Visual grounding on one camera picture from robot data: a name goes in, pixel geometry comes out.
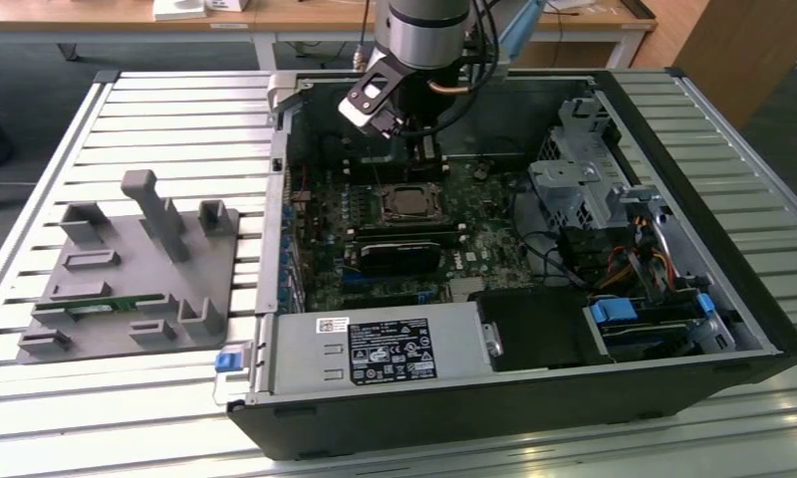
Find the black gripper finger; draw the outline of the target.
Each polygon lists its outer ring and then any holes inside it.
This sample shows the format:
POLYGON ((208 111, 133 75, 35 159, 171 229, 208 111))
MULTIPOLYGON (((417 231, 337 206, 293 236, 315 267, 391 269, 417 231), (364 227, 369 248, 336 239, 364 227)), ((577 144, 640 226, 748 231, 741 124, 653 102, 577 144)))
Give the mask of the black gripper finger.
POLYGON ((408 146, 408 180, 417 182, 424 180, 425 173, 425 146, 423 138, 412 138, 407 141, 408 146))
POLYGON ((424 169, 427 181, 440 181, 443 177, 443 152, 435 134, 424 138, 424 169))

